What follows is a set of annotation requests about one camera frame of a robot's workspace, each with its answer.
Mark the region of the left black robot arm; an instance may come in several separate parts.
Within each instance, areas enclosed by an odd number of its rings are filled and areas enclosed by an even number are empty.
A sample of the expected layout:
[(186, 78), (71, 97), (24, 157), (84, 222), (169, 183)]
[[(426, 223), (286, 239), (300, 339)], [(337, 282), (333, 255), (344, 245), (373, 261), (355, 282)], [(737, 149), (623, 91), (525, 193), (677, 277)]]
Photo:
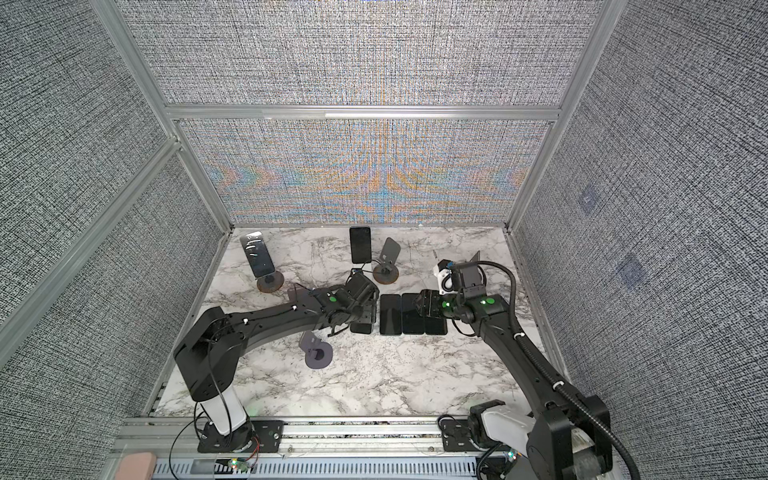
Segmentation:
[(342, 285), (300, 287), (283, 305), (247, 312), (226, 313), (220, 307), (204, 311), (173, 352), (193, 402), (208, 418), (198, 451), (255, 448), (258, 435), (233, 386), (241, 357), (290, 335), (373, 321), (378, 298), (377, 285), (358, 271)]

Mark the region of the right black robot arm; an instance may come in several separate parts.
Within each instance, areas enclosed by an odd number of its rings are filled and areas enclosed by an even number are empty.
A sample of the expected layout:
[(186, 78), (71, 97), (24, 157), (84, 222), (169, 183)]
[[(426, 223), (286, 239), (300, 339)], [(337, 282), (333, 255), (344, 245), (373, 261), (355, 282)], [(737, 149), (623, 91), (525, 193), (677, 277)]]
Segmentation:
[(540, 479), (593, 479), (613, 468), (617, 451), (610, 414), (596, 396), (570, 384), (534, 345), (518, 322), (514, 306), (499, 295), (466, 298), (424, 290), (415, 312), (427, 319), (469, 325), (502, 360), (524, 393), (532, 418), (485, 402), (470, 410), (473, 441), (521, 451)]

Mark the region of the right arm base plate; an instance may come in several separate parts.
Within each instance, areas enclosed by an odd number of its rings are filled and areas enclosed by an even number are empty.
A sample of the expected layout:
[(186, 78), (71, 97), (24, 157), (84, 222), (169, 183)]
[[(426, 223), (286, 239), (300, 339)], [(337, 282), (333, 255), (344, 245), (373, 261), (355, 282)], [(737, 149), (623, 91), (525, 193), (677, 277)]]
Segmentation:
[(456, 419), (451, 415), (441, 416), (437, 419), (437, 425), (445, 452), (467, 453), (483, 451), (483, 448), (477, 446), (472, 440), (466, 419)]

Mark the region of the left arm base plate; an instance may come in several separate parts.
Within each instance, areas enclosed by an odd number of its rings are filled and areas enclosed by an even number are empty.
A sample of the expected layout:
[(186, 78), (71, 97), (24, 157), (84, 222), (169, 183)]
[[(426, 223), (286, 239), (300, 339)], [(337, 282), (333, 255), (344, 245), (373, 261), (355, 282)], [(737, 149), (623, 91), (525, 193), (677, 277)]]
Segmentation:
[(265, 420), (244, 423), (232, 434), (221, 434), (208, 421), (200, 434), (198, 453), (277, 453), (285, 423), (281, 420)]

